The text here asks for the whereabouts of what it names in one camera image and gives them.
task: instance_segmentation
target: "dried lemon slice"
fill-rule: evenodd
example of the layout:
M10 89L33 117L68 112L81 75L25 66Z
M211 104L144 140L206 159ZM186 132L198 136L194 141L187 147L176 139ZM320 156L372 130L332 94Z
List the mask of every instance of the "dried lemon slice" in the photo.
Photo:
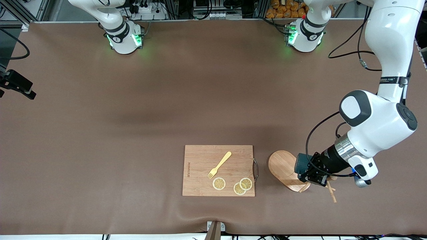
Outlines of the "dried lemon slice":
M234 185L233 189L234 189L234 193L235 193L235 194L237 194L237 195L239 195L239 196L241 196L241 195L243 195L243 194L245 194L245 193L246 193L246 191L245 191L245 190L243 190L243 189L240 187L240 183L236 183L236 184Z
M240 188L249 191L252 188L252 180L249 178L242 178L239 182Z
M223 178L216 178L216 179L213 180L212 186L216 190L222 190L222 189L225 188L225 180Z

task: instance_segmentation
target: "cutting board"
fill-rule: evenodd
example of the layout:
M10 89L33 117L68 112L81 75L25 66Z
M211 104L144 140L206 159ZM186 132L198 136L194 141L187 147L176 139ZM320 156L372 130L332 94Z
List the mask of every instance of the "cutting board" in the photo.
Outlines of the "cutting board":
M213 178L208 179L209 172L228 151L231 152L231 157L218 169ZM251 145L186 145L182 195L254 197L253 158ZM212 181L217 177L225 180L225 188L222 190L216 190L212 185ZM242 178L251 179L253 186L239 196L233 188Z
M298 175L294 172L295 162L296 157L294 155L288 151L280 150L271 154L268 160L268 168L286 187L298 192L305 186L305 183L301 182L298 179Z

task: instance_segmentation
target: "brown tablecloth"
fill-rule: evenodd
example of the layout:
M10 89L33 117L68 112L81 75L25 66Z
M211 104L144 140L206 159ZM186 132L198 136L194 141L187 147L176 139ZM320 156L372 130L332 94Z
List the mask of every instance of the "brown tablecloth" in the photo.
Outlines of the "brown tablecloth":
M407 104L419 129L375 157L372 186L334 181L334 204L319 186L288 190L267 167L274 151L304 151L348 92L377 91L380 72L356 55L327 59L360 22L331 21L311 53L285 47L262 21L153 23L130 55L109 49L96 24L31 24L20 35L31 55L9 68L37 97L0 99L0 233L182 233L209 220L233 234L427 233L427 73L417 51ZM322 125L310 151L333 144L340 122ZM253 145L256 197L181 196L186 144Z

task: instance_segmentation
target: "fork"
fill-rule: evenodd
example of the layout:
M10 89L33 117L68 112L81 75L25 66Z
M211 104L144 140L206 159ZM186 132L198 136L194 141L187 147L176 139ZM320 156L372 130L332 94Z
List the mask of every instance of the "fork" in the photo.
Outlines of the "fork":
M223 165L225 163L225 161L227 161L227 159L229 159L231 156L231 152L227 152L224 157L221 159L221 161L218 163L218 165L214 168L212 168L212 170L209 172L208 174L208 178L211 179L213 176L215 176L215 174L218 172L218 168Z

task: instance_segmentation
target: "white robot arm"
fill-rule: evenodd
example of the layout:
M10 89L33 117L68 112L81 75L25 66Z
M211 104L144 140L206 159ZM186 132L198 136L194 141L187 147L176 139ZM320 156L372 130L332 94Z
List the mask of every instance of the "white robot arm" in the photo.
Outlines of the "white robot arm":
M294 35L287 36L288 44L300 52L311 52L323 36L323 30L331 17L329 5L350 2L351 0L304 0L310 8L304 19L292 22L296 31Z
M142 46L141 26L125 21L116 7L125 0L68 0L73 6L83 9L96 18L107 32L110 45L120 54L128 54Z
M311 7L312 3L325 2L325 4L321 5L322 14L315 15L317 18L310 18L310 12L307 14L306 19L300 23L302 28L306 27L306 22L313 27L310 22L314 19L317 20L315 24L325 24L325 19L328 19L325 17L325 13L328 12L325 6L339 1L305 0L305 2L310 6L310 12L316 12ZM310 181L325 186L328 174L335 174L351 167L356 173L357 186L365 187L378 173L373 157L378 152L403 141L417 129L417 119L405 106L405 99L415 30L424 8L424 0L361 0L361 2L373 6L366 25L365 39L382 67L378 93L355 90L344 96L339 105L339 113L351 129L338 138L334 145L313 156L311 162L315 166L309 164L306 171L299 175L303 182ZM301 31L301 34L307 36L304 31ZM294 43L295 48L306 46L304 49L313 50L317 46L317 42L313 45L307 38L300 37L298 36Z

